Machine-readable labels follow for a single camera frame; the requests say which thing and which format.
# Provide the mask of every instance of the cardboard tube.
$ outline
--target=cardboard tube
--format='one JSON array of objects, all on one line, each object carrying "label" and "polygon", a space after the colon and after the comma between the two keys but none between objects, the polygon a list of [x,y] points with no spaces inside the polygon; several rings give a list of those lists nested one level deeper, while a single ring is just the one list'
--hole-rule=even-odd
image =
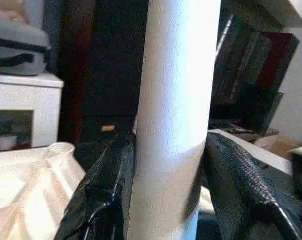
[{"label": "cardboard tube", "polygon": [[220,1],[150,0],[128,240],[194,240]]}]

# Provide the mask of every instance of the dark cabinet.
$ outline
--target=dark cabinet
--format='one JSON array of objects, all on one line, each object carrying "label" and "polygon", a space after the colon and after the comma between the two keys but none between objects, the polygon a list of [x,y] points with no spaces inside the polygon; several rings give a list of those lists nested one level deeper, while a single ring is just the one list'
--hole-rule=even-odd
[{"label": "dark cabinet", "polygon": [[143,63],[147,0],[65,2],[59,140],[76,143],[133,125]]}]

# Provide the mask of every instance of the small label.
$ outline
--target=small label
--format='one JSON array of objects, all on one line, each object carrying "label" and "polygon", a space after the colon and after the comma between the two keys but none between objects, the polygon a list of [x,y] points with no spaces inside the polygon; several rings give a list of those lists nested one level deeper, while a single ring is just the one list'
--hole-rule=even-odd
[{"label": "small label", "polygon": [[115,130],[115,126],[114,125],[105,125],[102,126],[101,131],[102,132],[109,132],[109,131],[114,131]]}]

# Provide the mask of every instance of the white cabinet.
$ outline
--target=white cabinet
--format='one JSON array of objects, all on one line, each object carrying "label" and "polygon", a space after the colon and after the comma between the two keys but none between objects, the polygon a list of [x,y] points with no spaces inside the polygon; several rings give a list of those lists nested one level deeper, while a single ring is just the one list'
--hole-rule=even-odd
[{"label": "white cabinet", "polygon": [[0,115],[1,111],[31,111],[31,147],[50,145],[57,141],[62,88],[63,82],[48,73],[0,75]]}]

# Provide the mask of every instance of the gray bag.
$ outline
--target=gray bag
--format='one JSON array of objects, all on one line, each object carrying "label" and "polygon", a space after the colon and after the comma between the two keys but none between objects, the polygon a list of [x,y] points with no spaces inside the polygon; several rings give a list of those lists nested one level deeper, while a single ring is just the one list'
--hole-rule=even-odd
[{"label": "gray bag", "polygon": [[44,31],[0,18],[0,74],[38,75],[45,70],[50,49]]}]

